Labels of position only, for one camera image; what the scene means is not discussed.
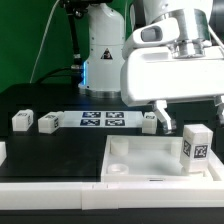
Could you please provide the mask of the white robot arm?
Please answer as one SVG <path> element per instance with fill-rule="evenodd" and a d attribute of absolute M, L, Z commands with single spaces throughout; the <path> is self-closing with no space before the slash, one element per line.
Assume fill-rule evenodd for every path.
<path fill-rule="evenodd" d="M 80 90 L 150 105 L 167 133 L 169 103 L 212 100 L 224 126 L 224 44 L 209 25 L 215 0 L 134 0 L 132 34 L 106 4 L 88 8 L 90 54 Z"/>

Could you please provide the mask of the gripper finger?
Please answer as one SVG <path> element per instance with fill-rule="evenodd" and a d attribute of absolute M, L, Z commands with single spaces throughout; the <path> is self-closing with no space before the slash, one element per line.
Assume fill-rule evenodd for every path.
<path fill-rule="evenodd" d="M 169 116 L 166 108 L 167 102 L 165 100 L 157 100 L 153 103 L 153 112 L 161 122 L 164 133 L 171 134 L 176 130 L 176 121 Z"/>
<path fill-rule="evenodd" d="M 224 95 L 216 96 L 214 104 L 217 107 L 217 116 L 219 123 L 224 126 Z"/>

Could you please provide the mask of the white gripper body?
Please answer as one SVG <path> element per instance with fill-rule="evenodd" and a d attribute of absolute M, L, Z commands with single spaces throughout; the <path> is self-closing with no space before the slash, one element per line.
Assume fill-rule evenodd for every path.
<path fill-rule="evenodd" d="M 205 57 L 174 59 L 166 47 L 133 51 L 121 70 L 121 97 L 128 106 L 153 101 L 201 101 L 224 95 L 224 53 L 218 46 Z"/>

